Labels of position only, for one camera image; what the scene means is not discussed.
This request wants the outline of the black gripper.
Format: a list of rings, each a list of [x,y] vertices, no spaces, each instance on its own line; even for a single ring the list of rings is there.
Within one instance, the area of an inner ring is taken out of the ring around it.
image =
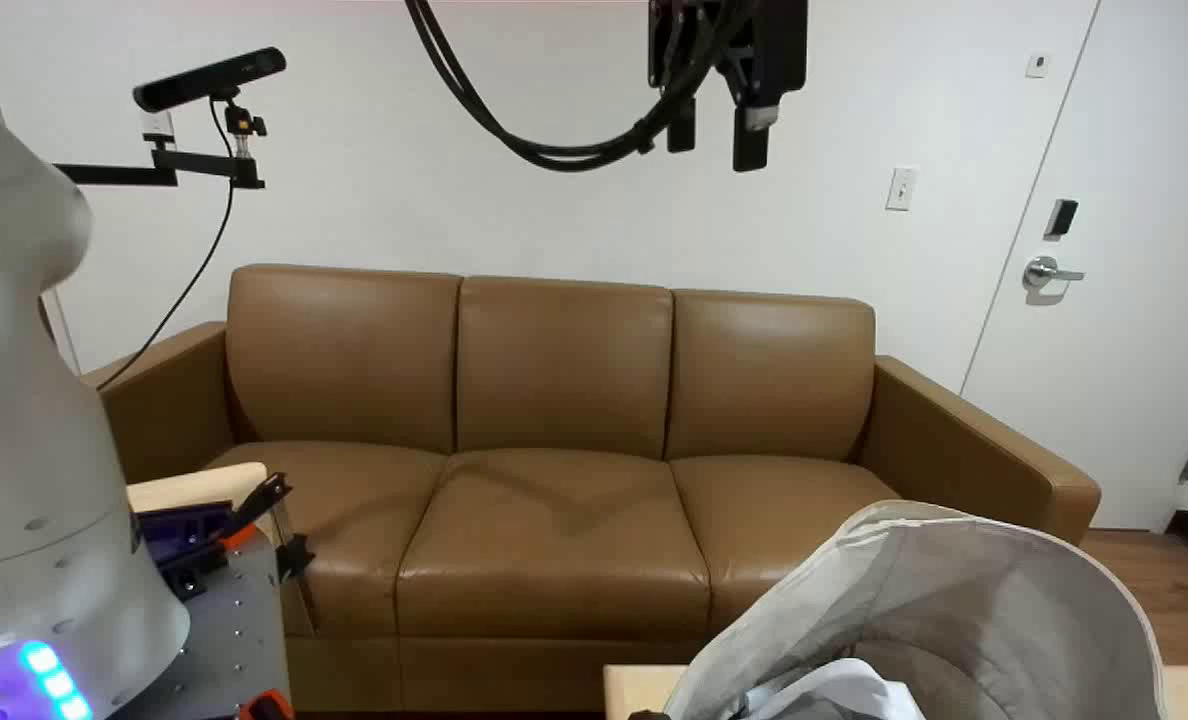
[[[755,5],[729,37],[716,70],[737,95],[786,95],[809,76],[809,0],[650,0],[650,83],[663,86],[696,55],[701,41],[721,22],[726,9]],[[731,124],[731,167],[755,170],[768,164],[768,102],[741,102]],[[667,153],[696,149],[696,101],[674,90]]]

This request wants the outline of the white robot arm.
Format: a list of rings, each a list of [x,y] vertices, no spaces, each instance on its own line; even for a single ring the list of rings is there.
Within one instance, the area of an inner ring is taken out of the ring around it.
[[[0,649],[68,649],[96,703],[146,693],[198,624],[133,545],[127,477],[206,460],[309,478],[319,621],[294,636],[294,662],[315,707],[579,713],[602,662],[680,661],[716,636],[656,353],[622,398],[583,387],[553,434],[496,456],[577,507],[588,534],[555,545],[513,504],[441,507],[474,464],[454,276],[245,266],[234,328],[94,392],[37,314],[83,240],[83,195],[0,124]]]

